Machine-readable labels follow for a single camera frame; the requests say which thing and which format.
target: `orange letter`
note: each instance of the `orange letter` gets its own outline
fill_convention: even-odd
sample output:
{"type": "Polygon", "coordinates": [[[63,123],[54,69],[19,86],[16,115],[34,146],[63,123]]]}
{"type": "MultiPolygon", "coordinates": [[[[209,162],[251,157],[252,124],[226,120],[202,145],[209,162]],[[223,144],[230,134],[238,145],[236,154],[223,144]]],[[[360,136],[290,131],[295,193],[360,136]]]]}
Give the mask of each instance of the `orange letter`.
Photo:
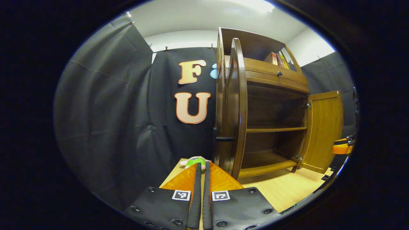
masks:
{"type": "Polygon", "coordinates": [[[207,115],[207,99],[210,97],[208,92],[198,92],[196,97],[199,99],[199,111],[196,116],[189,115],[187,108],[189,106],[189,98],[192,94],[188,92],[178,92],[175,94],[176,98],[176,116],[186,124],[197,124],[204,121],[207,115]]]}
{"type": "Polygon", "coordinates": [[[197,78],[193,77],[193,73],[199,76],[202,73],[200,66],[206,66],[206,62],[204,60],[184,61],[179,63],[179,65],[182,67],[182,77],[179,80],[179,84],[189,84],[198,81],[197,78]]]}

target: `table surface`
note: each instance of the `table surface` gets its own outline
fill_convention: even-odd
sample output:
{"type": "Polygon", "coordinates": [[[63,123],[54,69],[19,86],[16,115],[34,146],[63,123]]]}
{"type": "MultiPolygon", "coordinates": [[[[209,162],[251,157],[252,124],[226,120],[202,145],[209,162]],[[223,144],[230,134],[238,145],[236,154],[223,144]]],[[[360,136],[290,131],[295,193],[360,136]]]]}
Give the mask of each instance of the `table surface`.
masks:
{"type": "MultiPolygon", "coordinates": [[[[291,169],[292,167],[257,177],[239,178],[238,182],[245,188],[257,187],[274,209],[278,212],[282,212],[306,198],[324,183],[324,181],[321,180],[324,174],[304,168],[297,170],[295,173],[291,173],[291,169]]],[[[178,163],[160,186],[168,183],[183,170],[184,166],[178,163]]],[[[325,175],[331,176],[332,173],[331,168],[328,168],[325,175]]],[[[202,202],[204,182],[205,171],[202,172],[201,180],[202,202]]],[[[202,214],[200,214],[200,230],[203,230],[202,214]]]]}

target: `cabinet shelf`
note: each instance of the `cabinet shelf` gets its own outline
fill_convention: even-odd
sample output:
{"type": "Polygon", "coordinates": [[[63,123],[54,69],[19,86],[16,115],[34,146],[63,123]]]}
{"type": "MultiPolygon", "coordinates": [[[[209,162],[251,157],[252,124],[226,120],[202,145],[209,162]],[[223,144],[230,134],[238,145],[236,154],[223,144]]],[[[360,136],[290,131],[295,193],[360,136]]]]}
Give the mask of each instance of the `cabinet shelf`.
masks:
{"type": "Polygon", "coordinates": [[[273,132],[286,132],[296,130],[306,130],[307,127],[287,127],[287,128],[273,128],[266,126],[247,126],[247,133],[273,133],[273,132]]]}
{"type": "Polygon", "coordinates": [[[238,177],[244,178],[268,174],[296,165],[297,162],[272,150],[245,153],[238,177]]]}

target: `cabinet door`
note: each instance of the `cabinet door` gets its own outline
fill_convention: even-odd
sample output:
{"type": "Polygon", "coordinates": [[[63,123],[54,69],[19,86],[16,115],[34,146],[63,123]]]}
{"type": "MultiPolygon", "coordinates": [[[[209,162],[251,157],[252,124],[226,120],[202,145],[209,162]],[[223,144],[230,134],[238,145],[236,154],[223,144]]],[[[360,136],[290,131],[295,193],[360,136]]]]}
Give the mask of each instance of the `cabinet door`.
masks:
{"type": "Polygon", "coordinates": [[[325,173],[335,154],[334,141],[339,140],[344,124],[344,108],[340,91],[310,95],[307,134],[299,166],[325,173]]]}
{"type": "Polygon", "coordinates": [[[234,141],[229,152],[230,160],[224,163],[229,168],[224,170],[237,179],[243,160],[247,128],[247,81],[243,52],[238,38],[233,38],[231,43],[229,71],[225,85],[226,123],[225,126],[223,125],[223,133],[232,137],[234,141]]]}
{"type": "MultiPolygon", "coordinates": [[[[224,132],[224,124],[226,123],[226,108],[225,98],[226,98],[226,74],[225,74],[225,55],[223,49],[223,40],[221,36],[221,31],[219,28],[219,35],[217,39],[217,49],[216,49],[216,59],[217,59],[217,79],[216,79],[216,136],[223,137],[226,136],[224,132]]],[[[231,148],[231,143],[216,142],[216,152],[214,156],[214,164],[222,169],[225,167],[225,161],[229,157],[226,155],[228,150],[231,148]]]]}

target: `white ceiling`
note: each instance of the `white ceiling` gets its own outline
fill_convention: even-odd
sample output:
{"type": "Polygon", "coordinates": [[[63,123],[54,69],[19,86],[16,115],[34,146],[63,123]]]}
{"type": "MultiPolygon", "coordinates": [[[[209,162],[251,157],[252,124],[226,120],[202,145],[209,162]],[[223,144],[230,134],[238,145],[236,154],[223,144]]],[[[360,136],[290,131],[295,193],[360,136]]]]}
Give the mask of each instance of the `white ceiling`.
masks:
{"type": "Polygon", "coordinates": [[[129,12],[144,38],[174,31],[227,27],[288,43],[307,29],[277,8],[268,13],[226,0],[153,0],[129,12]]]}

